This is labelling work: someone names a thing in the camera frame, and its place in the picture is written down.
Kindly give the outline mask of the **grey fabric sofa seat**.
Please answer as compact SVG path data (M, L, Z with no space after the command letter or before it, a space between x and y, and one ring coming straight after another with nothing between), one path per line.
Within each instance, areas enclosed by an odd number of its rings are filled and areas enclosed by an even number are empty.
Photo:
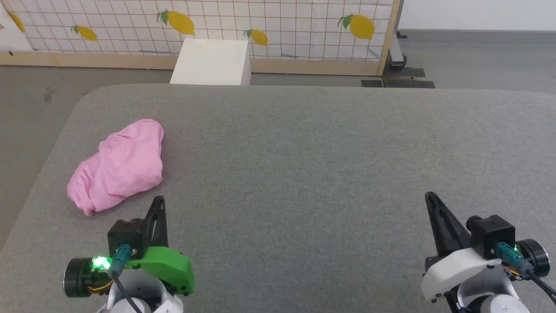
M146 118L164 129L162 183L85 216L66 192L78 164ZM68 261L106 254L113 223L157 195L195 273L187 312L447 312L420 289L429 191L462 223L498 214L537 240L556 287L554 95L103 87L76 105L0 253L0 313L97 311L105 297L64 295Z

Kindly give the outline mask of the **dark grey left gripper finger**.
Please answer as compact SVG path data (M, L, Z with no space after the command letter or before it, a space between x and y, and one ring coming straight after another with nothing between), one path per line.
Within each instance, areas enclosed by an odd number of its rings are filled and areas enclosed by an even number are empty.
M169 247L165 198L155 196L145 216L145 247Z

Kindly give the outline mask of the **pink cloth garment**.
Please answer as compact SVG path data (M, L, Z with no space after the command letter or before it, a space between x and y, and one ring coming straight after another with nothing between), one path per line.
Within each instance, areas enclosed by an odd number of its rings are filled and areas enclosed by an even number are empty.
M110 134L96 154L79 163L67 185L68 198L91 216L158 186L163 180L163 137L161 123L153 119Z

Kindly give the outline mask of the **dark floor mat under foot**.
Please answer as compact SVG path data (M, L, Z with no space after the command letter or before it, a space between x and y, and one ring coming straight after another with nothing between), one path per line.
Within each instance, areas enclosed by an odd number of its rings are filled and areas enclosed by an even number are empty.
M426 74L424 69L413 68L413 67L404 67L404 68L392 68L389 67L384 69L383 78L386 77L401 77L401 79L417 79L417 78L425 78Z

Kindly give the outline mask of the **long black floor mat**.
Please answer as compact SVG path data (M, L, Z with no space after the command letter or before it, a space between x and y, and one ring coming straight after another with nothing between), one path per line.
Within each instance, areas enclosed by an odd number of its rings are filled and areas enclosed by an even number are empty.
M414 77L383 77L383 87L385 88L414 88L414 89L435 89L433 81L417 80Z

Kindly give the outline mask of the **partition foot with caster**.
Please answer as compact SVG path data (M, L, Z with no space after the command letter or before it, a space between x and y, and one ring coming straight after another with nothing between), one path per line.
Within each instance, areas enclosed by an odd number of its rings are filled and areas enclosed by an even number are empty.
M403 54L400 46L400 39L407 38L399 31L395 32L392 36L391 45L389 47L389 69L402 70L407 64L407 56Z

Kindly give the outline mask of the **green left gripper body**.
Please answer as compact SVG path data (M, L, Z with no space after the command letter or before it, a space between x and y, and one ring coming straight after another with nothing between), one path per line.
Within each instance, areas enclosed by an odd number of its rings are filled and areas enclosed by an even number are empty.
M195 291L195 275L187 256L168 247L149 247L142 258L131 259L125 269L143 271L155 276L178 294Z

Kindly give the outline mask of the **white panel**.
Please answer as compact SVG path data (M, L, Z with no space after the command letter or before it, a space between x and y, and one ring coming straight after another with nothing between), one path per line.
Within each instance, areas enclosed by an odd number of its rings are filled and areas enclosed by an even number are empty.
M0 2L0 51L33 51L24 33Z

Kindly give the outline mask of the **lemon print partition screen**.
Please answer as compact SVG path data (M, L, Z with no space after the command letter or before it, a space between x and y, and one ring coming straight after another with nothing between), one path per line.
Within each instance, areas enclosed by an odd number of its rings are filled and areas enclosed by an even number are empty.
M248 41L254 73L381 76L402 0L0 0L33 51L0 65L173 69L187 38Z

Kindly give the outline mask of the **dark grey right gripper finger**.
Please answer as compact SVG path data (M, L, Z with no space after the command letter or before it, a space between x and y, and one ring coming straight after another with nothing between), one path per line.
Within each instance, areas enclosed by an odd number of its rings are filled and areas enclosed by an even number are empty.
M471 236L435 192L425 194L425 202L439 257L470 248Z

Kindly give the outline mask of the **white rectangular box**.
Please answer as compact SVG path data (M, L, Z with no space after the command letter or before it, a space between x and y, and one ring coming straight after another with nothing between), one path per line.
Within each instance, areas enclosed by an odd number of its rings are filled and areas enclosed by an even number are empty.
M251 79L248 41L187 38L169 83L239 86Z

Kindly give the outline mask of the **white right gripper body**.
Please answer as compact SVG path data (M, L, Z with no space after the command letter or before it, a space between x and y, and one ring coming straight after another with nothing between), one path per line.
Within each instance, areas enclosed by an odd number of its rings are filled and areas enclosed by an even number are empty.
M486 294L506 294L507 275L499 258L486 260L472 248L455 251L433 264L426 271L421 291L425 300L437 299L437 294L453 288L455 302L470 303Z

